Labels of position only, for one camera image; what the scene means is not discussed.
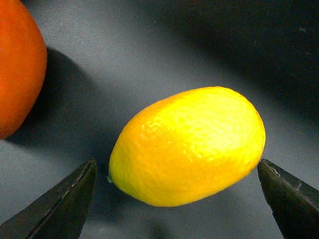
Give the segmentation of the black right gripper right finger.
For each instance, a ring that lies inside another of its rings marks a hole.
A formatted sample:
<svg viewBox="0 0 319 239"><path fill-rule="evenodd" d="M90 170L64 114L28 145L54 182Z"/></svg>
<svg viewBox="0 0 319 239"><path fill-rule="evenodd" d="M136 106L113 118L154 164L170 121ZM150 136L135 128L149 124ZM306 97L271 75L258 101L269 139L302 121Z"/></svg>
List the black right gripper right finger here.
<svg viewBox="0 0 319 239"><path fill-rule="evenodd" d="M319 191L269 160L262 159L258 177L266 202L285 239L319 237Z"/></svg>

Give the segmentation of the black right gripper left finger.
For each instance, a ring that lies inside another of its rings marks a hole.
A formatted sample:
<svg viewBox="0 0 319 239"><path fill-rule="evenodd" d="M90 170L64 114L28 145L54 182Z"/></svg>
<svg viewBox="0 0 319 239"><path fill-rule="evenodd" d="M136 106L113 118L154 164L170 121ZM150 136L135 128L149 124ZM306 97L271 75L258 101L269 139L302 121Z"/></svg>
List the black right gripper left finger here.
<svg viewBox="0 0 319 239"><path fill-rule="evenodd" d="M90 159L0 226L2 239L77 239L91 206L97 163Z"/></svg>

